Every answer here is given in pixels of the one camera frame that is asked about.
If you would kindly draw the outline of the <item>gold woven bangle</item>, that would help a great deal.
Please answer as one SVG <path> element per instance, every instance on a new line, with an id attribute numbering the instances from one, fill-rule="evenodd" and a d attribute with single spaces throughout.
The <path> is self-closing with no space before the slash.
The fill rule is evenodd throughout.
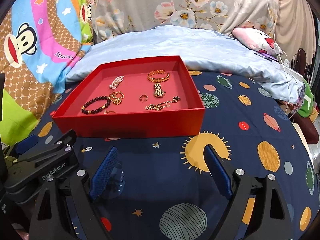
<path id="1" fill-rule="evenodd" d="M 147 78 L 150 82 L 153 83 L 162 83 L 166 82 L 170 78 L 170 73 L 165 70 L 153 70 L 149 72 Z"/>

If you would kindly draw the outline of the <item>navy planet print bedsheet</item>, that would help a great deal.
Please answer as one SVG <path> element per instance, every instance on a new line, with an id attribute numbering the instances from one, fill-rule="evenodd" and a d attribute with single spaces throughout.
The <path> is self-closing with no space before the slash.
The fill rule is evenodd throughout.
<path id="1" fill-rule="evenodd" d="M 114 146 L 118 166 L 97 208 L 114 239 L 208 239 L 227 199 L 218 191 L 203 150 L 212 145 L 220 158 L 250 176 L 275 176 L 299 239 L 319 208 L 317 178 L 300 136 L 276 101 L 252 79 L 235 74 L 191 72 L 204 106 L 197 135 L 155 138 L 79 137 L 79 163 L 90 167 Z M 116 77 L 112 93 L 89 100 L 84 114 L 97 114 L 122 98 Z M 34 129 L 37 148 L 61 136 L 52 116 L 76 84 L 67 85 Z"/>

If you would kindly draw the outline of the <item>green garment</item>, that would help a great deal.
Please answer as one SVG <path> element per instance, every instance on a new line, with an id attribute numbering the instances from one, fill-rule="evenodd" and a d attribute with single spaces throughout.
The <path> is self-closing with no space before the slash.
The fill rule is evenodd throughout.
<path id="1" fill-rule="evenodd" d="M 306 80 L 303 80 L 304 82 L 304 98 L 303 98 L 303 104 L 298 110 L 298 114 L 303 118 L 308 118 L 313 110 L 313 94 L 311 92 L 311 88 Z"/>

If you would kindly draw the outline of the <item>colourful monkey cartoon blanket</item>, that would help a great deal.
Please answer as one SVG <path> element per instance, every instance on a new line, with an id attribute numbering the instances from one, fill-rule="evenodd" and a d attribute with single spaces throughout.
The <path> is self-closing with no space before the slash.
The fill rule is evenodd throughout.
<path id="1" fill-rule="evenodd" d="M 13 145 L 33 131 L 92 38 L 90 0 L 13 3 L 1 22 L 1 142 Z"/>

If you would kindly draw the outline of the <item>gold hoop earring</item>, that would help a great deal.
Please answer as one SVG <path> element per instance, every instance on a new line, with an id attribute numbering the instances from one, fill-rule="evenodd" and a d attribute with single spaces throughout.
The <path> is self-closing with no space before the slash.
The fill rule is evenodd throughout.
<path id="1" fill-rule="evenodd" d="M 141 102 L 145 102 L 145 101 L 148 100 L 148 96 L 145 95 L 145 94 L 143 94 L 143 95 L 141 95 L 141 96 L 139 97 L 139 100 L 140 100 Z"/>

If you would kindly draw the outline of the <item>gold wristwatch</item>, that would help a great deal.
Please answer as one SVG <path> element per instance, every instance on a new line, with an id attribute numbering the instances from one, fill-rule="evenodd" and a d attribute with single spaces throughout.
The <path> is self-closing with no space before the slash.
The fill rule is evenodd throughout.
<path id="1" fill-rule="evenodd" d="M 165 91 L 162 90 L 160 83 L 154 83 L 154 89 L 155 89 L 153 93 L 154 97 L 162 98 L 163 96 L 165 96 Z"/>

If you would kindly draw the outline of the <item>red cardboard box tray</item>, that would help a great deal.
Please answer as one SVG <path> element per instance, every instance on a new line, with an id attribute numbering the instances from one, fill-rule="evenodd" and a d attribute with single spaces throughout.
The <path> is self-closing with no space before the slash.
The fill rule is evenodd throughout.
<path id="1" fill-rule="evenodd" d="M 165 70 L 165 96 L 156 98 L 154 83 L 147 78 L 153 70 Z M 122 102 L 97 114 L 84 114 L 81 107 L 99 96 L 112 93 L 111 82 L 124 80 L 117 90 Z M 141 102 L 139 97 L 147 95 Z M 204 106 L 185 64 L 179 56 L 157 56 L 101 64 L 79 83 L 61 103 L 52 119 L 63 132 L 75 130 L 87 138 L 155 138 L 197 135 Z"/>

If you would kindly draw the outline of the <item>grey floral bedsheet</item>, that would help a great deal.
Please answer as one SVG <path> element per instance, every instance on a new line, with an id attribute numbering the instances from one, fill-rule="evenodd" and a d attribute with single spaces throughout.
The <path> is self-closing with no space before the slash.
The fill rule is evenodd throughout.
<path id="1" fill-rule="evenodd" d="M 279 0 L 92 0 L 95 43 L 160 25 L 207 29 L 230 35 L 234 28 L 274 34 Z"/>

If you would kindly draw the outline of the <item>pink white plush pillow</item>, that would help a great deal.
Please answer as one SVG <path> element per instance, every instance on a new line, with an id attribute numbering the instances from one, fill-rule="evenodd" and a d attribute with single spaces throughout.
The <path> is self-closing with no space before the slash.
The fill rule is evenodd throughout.
<path id="1" fill-rule="evenodd" d="M 253 28 L 234 28 L 232 35 L 247 48 L 272 56 L 280 54 L 281 49 L 273 38 Z"/>

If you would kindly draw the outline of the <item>light blue quilt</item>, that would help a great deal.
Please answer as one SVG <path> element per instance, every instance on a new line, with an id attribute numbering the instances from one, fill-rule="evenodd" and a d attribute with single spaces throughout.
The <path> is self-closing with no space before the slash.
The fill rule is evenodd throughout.
<path id="1" fill-rule="evenodd" d="M 189 70 L 249 77 L 276 100 L 294 105 L 304 101 L 303 78 L 293 70 L 217 31 L 173 25 L 122 34 L 91 46 L 66 81 L 80 81 L 103 63 L 153 56 L 179 56 Z"/>

